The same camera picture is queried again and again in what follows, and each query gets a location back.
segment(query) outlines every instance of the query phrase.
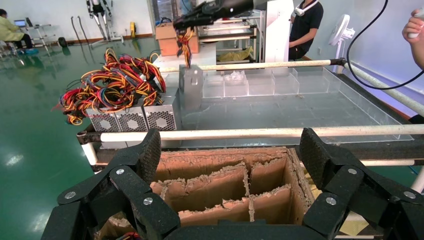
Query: clear plastic bin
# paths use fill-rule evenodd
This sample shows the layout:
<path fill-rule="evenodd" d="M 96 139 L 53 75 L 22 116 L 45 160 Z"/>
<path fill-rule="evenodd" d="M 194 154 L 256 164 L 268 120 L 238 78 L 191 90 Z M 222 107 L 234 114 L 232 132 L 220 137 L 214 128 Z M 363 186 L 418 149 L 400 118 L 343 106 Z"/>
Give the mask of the clear plastic bin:
<path fill-rule="evenodd" d="M 224 78 L 221 75 L 208 75 L 203 82 L 204 98 L 224 97 Z"/>
<path fill-rule="evenodd" d="M 272 69 L 272 80 L 275 84 L 275 95 L 293 95 L 299 93 L 298 72 L 294 68 Z"/>
<path fill-rule="evenodd" d="M 240 80 L 234 80 L 229 75 L 232 71 L 225 72 L 224 78 L 224 96 L 225 97 L 246 97 L 249 94 L 249 83 L 244 71 Z"/>
<path fill-rule="evenodd" d="M 297 72 L 297 81 L 299 82 L 299 94 L 327 93 L 329 89 L 329 81 L 322 75 L 319 76 L 316 71 Z"/>
<path fill-rule="evenodd" d="M 327 93 L 337 93 L 340 90 L 342 81 L 325 67 L 322 68 L 322 77 L 328 81 Z"/>
<path fill-rule="evenodd" d="M 275 83 L 271 69 L 246 70 L 249 96 L 274 95 Z"/>

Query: green epoxy floor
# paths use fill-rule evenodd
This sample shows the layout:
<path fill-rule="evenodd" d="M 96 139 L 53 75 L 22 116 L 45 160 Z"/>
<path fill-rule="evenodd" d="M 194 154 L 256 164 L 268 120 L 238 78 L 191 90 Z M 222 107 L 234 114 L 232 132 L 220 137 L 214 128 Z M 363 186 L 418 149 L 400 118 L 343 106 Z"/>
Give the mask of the green epoxy floor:
<path fill-rule="evenodd" d="M 148 56 L 159 48 L 154 38 L 143 38 L 125 45 L 98 46 L 92 50 L 93 58 L 88 46 L 82 51 L 75 45 L 69 47 L 69 54 L 53 47 L 51 58 L 43 50 L 35 56 L 22 56 L 25 65 L 16 57 L 0 60 L 2 239 L 40 239 L 58 194 L 93 174 L 75 137 L 90 121 L 68 125 L 65 116 L 52 108 L 70 81 L 101 68 L 107 47 L 113 47 L 117 55 L 133 57 Z M 406 186 L 415 178 L 408 167 L 372 169 Z"/>

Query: colorful wire bundle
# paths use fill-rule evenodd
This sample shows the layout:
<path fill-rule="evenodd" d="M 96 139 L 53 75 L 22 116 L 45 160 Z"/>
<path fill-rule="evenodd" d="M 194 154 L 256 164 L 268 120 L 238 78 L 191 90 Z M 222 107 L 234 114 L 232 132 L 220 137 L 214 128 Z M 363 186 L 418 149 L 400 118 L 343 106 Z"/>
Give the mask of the colorful wire bundle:
<path fill-rule="evenodd" d="M 80 87 L 67 90 L 60 96 L 59 104 L 68 117 L 67 123 L 81 125 L 83 118 L 88 117 L 88 108 L 100 113 L 114 113 L 130 108 L 140 98 L 143 98 L 143 106 L 163 103 L 159 93 L 166 92 L 165 80 L 149 60 L 128 54 L 118 58 L 110 48 L 106 50 L 104 60 L 106 63 L 101 70 L 82 75 Z"/>
<path fill-rule="evenodd" d="M 190 50 L 189 40 L 193 36 L 193 30 L 186 31 L 185 33 L 177 32 L 176 42 L 178 44 L 178 52 L 176 53 L 177 57 L 181 54 L 184 54 L 185 57 L 185 66 L 190 68 L 192 65 L 192 51 Z"/>
<path fill-rule="evenodd" d="M 116 240 L 142 240 L 142 238 L 136 232 L 127 232 Z"/>

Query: black wire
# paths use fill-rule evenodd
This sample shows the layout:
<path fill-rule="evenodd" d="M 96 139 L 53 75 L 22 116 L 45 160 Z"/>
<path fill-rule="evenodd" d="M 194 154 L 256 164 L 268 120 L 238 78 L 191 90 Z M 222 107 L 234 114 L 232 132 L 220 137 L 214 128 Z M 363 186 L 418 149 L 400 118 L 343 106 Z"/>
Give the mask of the black wire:
<path fill-rule="evenodd" d="M 162 17 L 162 20 L 160 20 L 160 23 L 162 24 L 165 20 L 168 20 L 170 23 L 172 23 L 172 20 L 166 16 Z"/>
<path fill-rule="evenodd" d="M 385 0 L 385 3 L 384 3 L 384 6 L 383 6 L 383 9 L 380 11 L 380 13 L 374 18 L 374 20 L 372 20 L 358 35 L 356 35 L 356 37 L 352 40 L 352 42 L 349 44 L 349 47 L 347 48 L 347 53 L 346 53 L 346 58 L 347 58 L 347 65 L 349 66 L 349 70 L 350 70 L 350 72 L 352 73 L 352 75 L 353 75 L 353 77 L 356 79 L 356 80 L 358 80 L 358 82 L 360 82 L 362 85 L 364 85 L 364 86 L 367 86 L 368 88 L 371 88 L 371 89 L 377 89 L 377 90 L 391 90 L 391 89 L 397 89 L 397 88 L 400 88 L 400 87 L 403 87 L 403 86 L 405 86 L 405 85 L 407 85 L 407 84 L 410 84 L 410 83 L 412 83 L 413 81 L 415 81 L 415 80 L 417 80 L 419 77 L 421 77 L 423 74 L 424 74 L 424 70 L 422 71 L 422 72 L 420 72 L 417 76 L 415 76 L 414 78 L 412 78 L 411 80 L 409 80 L 409 81 L 406 81 L 406 82 L 404 82 L 404 83 L 402 83 L 402 84 L 399 84 L 399 85 L 396 85 L 396 86 L 390 86 L 390 87 L 376 87 L 376 86 L 373 86 L 373 85 L 369 85 L 369 84 L 366 84 L 365 82 L 363 82 L 362 80 L 360 80 L 359 78 L 358 78 L 358 76 L 354 73 L 354 71 L 352 70 L 352 65 L 351 65 L 351 60 L 350 60 L 350 57 L 349 57 L 349 54 L 350 54 L 350 52 L 351 52 L 351 47 L 352 47 L 352 45 L 354 44 L 354 42 L 358 39 L 358 37 L 362 34 L 362 33 L 364 33 L 371 25 L 373 25 L 373 23 L 375 22 L 375 21 L 377 21 L 377 19 L 379 19 L 379 17 L 383 14 L 383 12 L 386 10 L 386 7 L 387 7 L 387 4 L 389 3 L 389 0 Z"/>

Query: person's hand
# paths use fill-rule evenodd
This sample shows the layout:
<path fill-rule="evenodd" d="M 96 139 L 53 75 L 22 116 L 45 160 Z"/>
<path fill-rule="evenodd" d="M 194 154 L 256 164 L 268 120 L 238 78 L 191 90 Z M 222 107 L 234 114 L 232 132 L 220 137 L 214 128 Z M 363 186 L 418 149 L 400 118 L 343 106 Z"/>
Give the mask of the person's hand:
<path fill-rule="evenodd" d="M 410 44 L 416 44 L 421 40 L 424 40 L 424 36 L 421 34 L 424 21 L 420 18 L 415 17 L 415 14 L 419 12 L 419 9 L 414 10 L 411 15 L 412 17 L 409 19 L 408 23 L 405 25 L 402 31 L 403 38 Z M 408 34 L 414 33 L 419 34 L 416 38 L 409 38 Z"/>

